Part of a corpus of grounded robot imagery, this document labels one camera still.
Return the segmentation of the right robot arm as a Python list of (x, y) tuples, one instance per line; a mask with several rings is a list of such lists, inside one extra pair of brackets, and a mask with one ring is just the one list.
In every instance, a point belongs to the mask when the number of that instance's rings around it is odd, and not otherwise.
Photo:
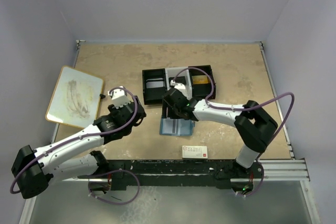
[(210, 121), (234, 127), (244, 142), (235, 162), (246, 169), (265, 152), (278, 133), (277, 122), (253, 100), (238, 105), (214, 103), (206, 98), (188, 99), (182, 91), (171, 88), (163, 96), (163, 104), (185, 120)]

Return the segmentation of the yellow framed whiteboard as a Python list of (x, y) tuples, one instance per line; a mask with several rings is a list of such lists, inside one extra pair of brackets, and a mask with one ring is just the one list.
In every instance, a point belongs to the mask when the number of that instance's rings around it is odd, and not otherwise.
[(97, 117), (103, 79), (63, 66), (45, 118), (47, 121), (86, 128)]

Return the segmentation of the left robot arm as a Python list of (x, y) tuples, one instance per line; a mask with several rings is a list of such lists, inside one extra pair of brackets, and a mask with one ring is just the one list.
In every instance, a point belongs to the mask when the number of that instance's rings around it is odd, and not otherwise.
[(106, 172), (109, 162), (96, 148), (129, 135), (132, 128), (139, 126), (146, 117), (138, 101), (121, 108), (110, 105), (108, 109), (108, 115), (57, 143), (36, 149), (30, 145), (22, 147), (11, 168), (14, 181), (10, 193), (30, 199), (57, 180), (100, 176)]

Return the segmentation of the white card box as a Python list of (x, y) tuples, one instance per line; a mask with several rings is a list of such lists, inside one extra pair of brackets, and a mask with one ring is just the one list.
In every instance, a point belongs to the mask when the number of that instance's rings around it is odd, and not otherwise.
[(207, 146), (182, 146), (182, 159), (208, 159)]

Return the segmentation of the blue leather card holder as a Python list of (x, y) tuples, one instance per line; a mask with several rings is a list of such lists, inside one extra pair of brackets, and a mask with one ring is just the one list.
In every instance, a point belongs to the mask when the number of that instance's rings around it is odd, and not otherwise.
[(160, 135), (191, 136), (195, 122), (185, 119), (162, 118), (160, 122)]

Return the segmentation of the black and white sorting tray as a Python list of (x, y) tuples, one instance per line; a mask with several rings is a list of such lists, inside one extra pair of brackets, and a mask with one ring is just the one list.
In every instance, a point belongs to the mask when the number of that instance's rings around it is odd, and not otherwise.
[(210, 65), (148, 69), (142, 71), (144, 104), (161, 104), (163, 95), (171, 88), (173, 79), (185, 85), (188, 99), (204, 99), (210, 93), (211, 99), (216, 97), (216, 92), (211, 91), (216, 89), (216, 84)]

